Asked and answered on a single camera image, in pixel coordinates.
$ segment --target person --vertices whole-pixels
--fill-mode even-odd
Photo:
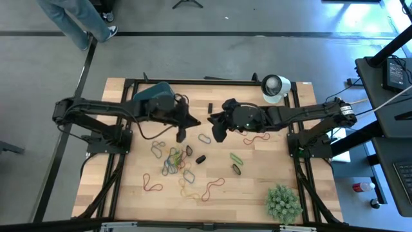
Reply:
[[[64,10],[74,15],[100,43],[109,40],[117,33],[117,26],[107,27],[90,0],[37,0],[37,3],[82,51],[89,48],[90,34],[83,31]]]

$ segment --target concrete floor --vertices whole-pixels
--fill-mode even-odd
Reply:
[[[184,3],[171,10],[175,1],[119,0],[115,24],[123,32],[392,32],[387,11],[378,4],[199,1],[204,9]],[[35,1],[1,1],[0,31],[23,30],[58,28]],[[291,81],[311,81],[317,101],[322,102],[343,89],[347,78],[356,78],[356,58],[374,55],[388,42],[299,37],[114,37],[98,44],[82,96],[100,99],[107,77],[139,78],[143,72],[152,79],[201,79],[209,75],[243,80],[257,72],[260,77],[279,74]],[[26,148],[24,155],[0,156],[0,224],[23,223],[31,220],[59,136],[51,120],[53,103],[73,95],[87,53],[78,51],[66,37],[6,36],[0,37],[0,54],[0,140]],[[352,88],[339,96],[356,101],[366,98],[366,93],[362,88]],[[355,111],[370,107],[364,102],[355,105]],[[372,120],[372,115],[363,118],[355,128]],[[74,127],[72,132],[81,134],[85,130]],[[45,220],[70,217],[85,149],[84,142],[69,139]],[[386,183],[389,204],[376,210],[365,205],[373,193],[351,192],[350,185],[357,181],[336,180],[345,222],[410,230],[412,219],[397,213]]]

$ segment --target sneaker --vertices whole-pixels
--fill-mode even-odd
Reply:
[[[83,31],[83,32],[86,33],[86,35],[88,35],[88,41],[89,41],[89,39],[90,39],[90,33],[87,32],[87,31]],[[82,51],[86,51],[87,49],[89,49],[89,43],[88,43],[88,46],[87,46],[85,49],[82,49]]]
[[[117,26],[109,26],[108,28],[109,28],[109,30],[110,30],[110,35],[109,35],[109,37],[106,39],[106,41],[108,41],[110,38],[112,38],[113,36],[115,36],[116,33],[117,33]]]

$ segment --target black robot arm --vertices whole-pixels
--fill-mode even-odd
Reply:
[[[353,126],[357,120],[351,106],[339,98],[332,102],[299,108],[286,106],[256,106],[229,99],[222,105],[223,111],[212,114],[207,120],[213,124],[212,132],[217,142],[223,142],[226,131],[252,132],[279,131],[289,124],[313,119],[325,119],[311,130],[305,138],[313,139],[331,129]]]
[[[134,100],[124,103],[74,98],[63,99],[55,105],[53,121],[59,126],[68,123],[77,124],[101,135],[101,139],[104,139],[106,143],[117,147],[122,147],[125,143],[129,146],[130,138],[125,140],[123,135],[125,132],[131,132],[123,130],[118,125],[108,126],[88,115],[117,116],[136,123],[142,121],[161,122],[178,127],[176,141],[182,142],[186,137],[186,128],[200,125],[200,121],[189,113],[187,98],[178,94],[163,94],[165,92],[154,93],[157,95],[146,99],[142,99],[138,93]],[[90,143],[93,142],[93,139],[99,140],[100,136],[86,136],[85,138]]]

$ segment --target green succulent plant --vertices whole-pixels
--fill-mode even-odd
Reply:
[[[295,222],[302,213],[299,198],[290,188],[279,184],[274,189],[268,189],[265,204],[268,214],[285,225]]]

